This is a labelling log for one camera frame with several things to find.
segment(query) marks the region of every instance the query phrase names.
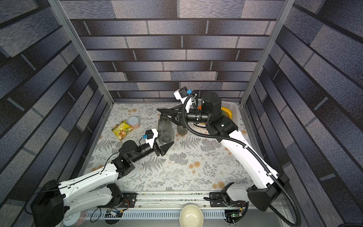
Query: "snack bag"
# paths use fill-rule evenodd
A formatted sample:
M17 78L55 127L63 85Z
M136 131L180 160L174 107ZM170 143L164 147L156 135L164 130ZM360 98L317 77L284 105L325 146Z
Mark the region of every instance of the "snack bag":
M111 130L119 140L122 140L134 128L126 124L126 120L121 121L120 124L115 125Z

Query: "brick-pattern wall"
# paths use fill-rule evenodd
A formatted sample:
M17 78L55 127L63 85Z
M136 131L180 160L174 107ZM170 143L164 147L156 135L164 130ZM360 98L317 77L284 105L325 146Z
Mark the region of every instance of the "brick-pattern wall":
M30 227L25 203L78 175L109 105L46 0L0 7L0 220Z
M284 1L61 4L115 101L175 101L187 86L239 102Z
M296 0L246 108L304 226L363 222L363 1Z

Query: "white bowl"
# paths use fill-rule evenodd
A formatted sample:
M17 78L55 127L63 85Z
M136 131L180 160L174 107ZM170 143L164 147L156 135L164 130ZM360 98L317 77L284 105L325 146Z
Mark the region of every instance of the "white bowl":
M181 227L202 227L203 213L194 204L188 204L180 212L179 222Z

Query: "black mounting bracket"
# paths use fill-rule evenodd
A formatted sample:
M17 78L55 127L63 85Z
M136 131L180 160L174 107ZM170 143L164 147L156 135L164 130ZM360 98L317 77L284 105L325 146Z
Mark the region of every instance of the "black mounting bracket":
M226 203L224 203L223 201L221 192L210 192L209 198L211 199L210 200L211 207L231 207L231 208L246 207L245 201L233 201L232 204L227 206Z
M123 203L118 207L118 208L127 208L127 201L125 201L125 199L127 199L129 201L129 208L134 208L135 207L135 202L136 202L136 196L137 193L126 193L123 192L122 193L124 201Z

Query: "yellow object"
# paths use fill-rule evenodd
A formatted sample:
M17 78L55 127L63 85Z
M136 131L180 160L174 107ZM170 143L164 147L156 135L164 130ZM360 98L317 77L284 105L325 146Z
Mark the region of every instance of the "yellow object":
M232 112L229 109L226 107L221 107L221 110L223 110L228 115L229 119L232 119Z
M134 128L130 125L126 124L126 120L121 121L120 124L115 125L112 128L112 132L116 135L119 140L122 140L129 132L131 132Z

